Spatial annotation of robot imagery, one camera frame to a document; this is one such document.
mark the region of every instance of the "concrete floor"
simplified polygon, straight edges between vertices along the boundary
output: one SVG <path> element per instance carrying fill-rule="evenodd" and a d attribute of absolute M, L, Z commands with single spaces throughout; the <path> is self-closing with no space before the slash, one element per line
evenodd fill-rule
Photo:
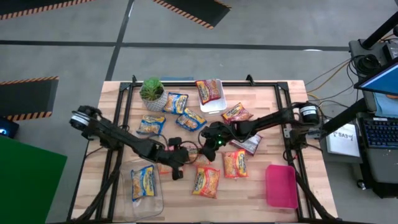
<path fill-rule="evenodd" d="M 394 0 L 225 0 L 232 11 L 214 30 L 176 15 L 150 0 L 135 0 L 124 42 L 314 45 L 346 47 L 366 38 L 398 9 Z M 0 21 L 0 40 L 116 42 L 128 0 L 96 0 L 56 11 Z M 53 116 L 20 122 L 18 140 L 68 156 L 47 222 L 66 219 L 86 141 L 68 120 L 79 105 L 97 105 L 113 47 L 0 45 L 0 82 L 60 76 Z M 121 48 L 112 80 L 135 74 L 306 82 L 349 58 L 348 52 Z M 311 90 L 324 79 L 311 83 Z M 320 98 L 348 87 L 345 72 L 314 92 Z M 356 92 L 333 100 L 350 105 Z M 343 110 L 324 107 L 335 116 Z M 396 223 L 398 200 L 379 199 L 356 187 L 348 164 L 326 162 L 339 217 Z"/>

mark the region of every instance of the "pink plastic container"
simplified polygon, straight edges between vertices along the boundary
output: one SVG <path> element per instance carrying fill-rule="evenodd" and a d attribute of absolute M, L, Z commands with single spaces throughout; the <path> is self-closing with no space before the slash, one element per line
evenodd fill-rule
<path fill-rule="evenodd" d="M 297 184 L 294 168 L 269 165 L 266 170 L 267 203 L 277 208 L 297 208 Z"/>

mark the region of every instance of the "black metal frame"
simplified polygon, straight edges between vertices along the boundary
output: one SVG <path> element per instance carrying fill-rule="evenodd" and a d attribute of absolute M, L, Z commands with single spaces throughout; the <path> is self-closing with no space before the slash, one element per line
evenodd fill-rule
<path fill-rule="evenodd" d="M 128 90 L 128 95 L 127 95 L 127 102 L 126 102 L 126 109 L 125 109 L 125 113 L 124 113 L 124 118 L 123 118 L 123 126 L 127 125 L 128 123 L 128 118 L 129 118 L 129 111 L 131 109 L 131 101 L 132 101 L 132 91 L 135 87 L 140 87 L 142 85 L 142 83 L 136 83 L 136 78 L 133 77 L 133 81 L 130 82 L 122 82 L 120 84 L 119 87 L 119 94 L 118 94 L 118 100 L 116 102 L 116 109 L 115 109 L 115 114 L 114 114 L 114 119 L 113 119 L 113 123 L 117 124 L 119 121 L 119 115 L 120 115 L 120 110 L 121 110 L 121 103 L 122 103 L 122 98 L 123 98 L 123 93 Z M 165 82 L 164 86 L 168 87 L 168 86 L 195 86 L 195 82 Z M 277 106 L 278 109 L 281 110 L 283 108 L 282 105 L 282 98 L 281 98 L 281 92 L 284 92 L 285 95 L 285 100 L 287 103 L 287 106 L 291 105 L 291 99 L 290 99 L 290 93 L 289 93 L 289 87 L 287 82 L 255 82 L 252 77 L 250 75 L 247 76 L 246 78 L 246 82 L 242 81 L 242 82 L 228 82 L 225 81 L 223 82 L 223 86 L 263 86 L 263 87 L 273 87 L 274 91 L 275 91 L 275 95 L 276 95 L 276 102 L 277 102 Z M 282 128 L 282 132 L 284 131 L 284 129 L 286 129 L 286 125 L 281 126 Z M 288 146 L 288 142 L 289 139 L 286 138 L 283 135 L 284 138 L 284 142 L 285 142 L 285 149 L 287 151 L 287 157 L 288 158 L 292 158 L 292 152 L 291 150 L 287 147 Z M 106 160 L 105 160 L 105 166 L 104 166 L 104 173 L 103 173 L 103 180 L 102 180 L 102 184 L 101 186 L 104 185 L 104 183 L 107 181 L 108 179 L 108 175 L 109 172 L 111 170 L 111 160 L 112 160 L 112 156 L 113 156 L 113 150 L 109 150 L 107 155 L 106 155 Z M 116 158 L 116 164 L 115 167 L 119 167 L 121 164 L 123 158 L 123 147 L 121 149 L 118 150 L 118 154 L 117 154 L 117 158 Z M 298 158 L 298 165 L 300 167 L 300 175 L 302 177 L 302 179 L 304 180 L 304 182 L 308 185 L 308 179 L 307 179 L 307 173 L 305 170 L 305 164 L 304 164 L 304 159 L 303 159 L 303 155 L 300 151 L 297 152 L 297 158 Z M 78 182 L 76 184 L 76 189 L 75 189 L 75 193 L 74 196 L 72 198 L 72 202 L 70 205 L 70 209 L 69 209 L 69 213 L 68 213 L 68 217 L 67 217 L 67 222 L 72 222 L 73 220 L 72 218 L 72 211 L 73 211 L 73 207 L 75 205 L 75 200 L 76 200 L 76 195 L 77 195 L 77 191 L 78 191 L 78 187 L 80 184 L 80 178 L 81 178 L 81 173 L 83 171 L 83 166 L 84 166 L 85 160 L 83 160 L 83 163 L 81 165 L 81 169 L 80 169 L 80 175 L 79 175 L 79 179 Z M 96 209 L 96 215 L 95 215 L 95 219 L 93 220 L 86 220 L 88 223 L 109 223 L 113 221 L 113 214 L 114 214 L 114 206 L 116 203 L 116 192 L 118 189 L 118 178 L 116 178 L 116 180 L 113 182 L 113 187 L 112 187 L 112 191 L 111 191 L 111 197 L 110 197 L 110 201 L 109 201 L 109 210 L 108 210 L 108 214 L 106 218 L 102 218 L 103 215 L 103 198 L 102 201 L 99 203 L 97 209 Z M 296 209 L 296 213 L 297 213 L 297 218 L 298 220 L 302 220 L 303 217 L 303 211 L 302 211 L 302 204 L 300 201 L 300 195 L 299 195 L 299 190 L 297 188 L 297 195 L 298 195 L 298 208 Z M 313 207 L 310 203 L 310 201 L 306 198 L 306 203 L 307 203 L 307 208 L 308 208 L 308 214 L 309 214 L 309 218 L 310 219 L 314 219 L 315 218 L 315 214 L 313 211 Z"/>

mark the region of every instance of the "wooden tabletop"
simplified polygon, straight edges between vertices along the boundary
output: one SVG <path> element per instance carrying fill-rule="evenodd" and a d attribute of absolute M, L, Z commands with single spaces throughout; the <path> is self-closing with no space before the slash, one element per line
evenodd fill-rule
<path fill-rule="evenodd" d="M 303 81 L 283 81 L 289 84 L 292 102 L 303 102 L 308 100 Z M 98 108 L 104 117 L 113 120 L 118 97 L 120 82 L 104 82 L 99 99 Z M 194 87 L 167 87 L 167 91 L 189 94 L 187 106 L 194 112 L 201 114 L 198 100 L 198 91 Z M 224 94 L 228 108 L 241 102 L 243 106 L 256 119 L 269 113 L 277 111 L 275 92 L 273 87 L 224 87 Z M 126 105 L 124 96 L 121 124 Z M 157 114 L 147 111 L 139 96 L 139 88 L 134 89 L 131 110 L 129 114 L 130 132 L 136 135 L 136 130 L 141 122 L 142 115 Z M 197 142 L 198 131 L 191 133 L 175 124 L 177 115 L 167 114 L 166 123 L 162 134 L 167 138 L 180 136 L 183 140 Z M 206 118 L 208 124 L 214 121 L 222 121 L 221 116 Z M 209 166 L 221 171 L 221 179 L 217 191 L 217 199 L 192 195 L 196 168 L 184 166 L 183 179 L 173 181 L 171 174 L 160 176 L 164 197 L 164 209 L 160 215 L 147 218 L 140 222 L 292 222 L 297 220 L 295 210 L 284 210 L 273 208 L 266 204 L 264 195 L 265 169 L 270 164 L 286 165 L 282 158 L 284 151 L 284 140 L 280 126 L 259 132 L 263 139 L 256 154 L 247 157 L 247 168 L 249 177 L 240 179 L 226 179 L 223 173 L 221 152 L 235 151 L 230 145 L 221 147 L 217 151 L 216 159 Z M 309 140 L 311 144 L 319 146 L 318 141 Z M 90 142 L 88 153 L 99 148 L 99 142 Z M 337 217 L 335 203 L 330 190 L 328 176 L 322 154 L 316 149 L 308 147 L 303 150 L 305 167 L 308 181 L 312 192 L 326 210 Z M 90 155 L 83 166 L 80 185 L 73 208 L 72 218 L 81 215 L 98 193 L 104 169 L 106 150 L 100 150 Z M 137 159 L 131 148 L 124 148 L 123 161 Z M 304 204 L 305 197 L 300 191 L 301 201 Z M 116 200 L 114 222 L 130 221 L 124 217 L 124 201 L 122 181 L 119 181 L 118 196 Z M 104 204 L 104 214 L 108 211 L 108 203 Z"/>

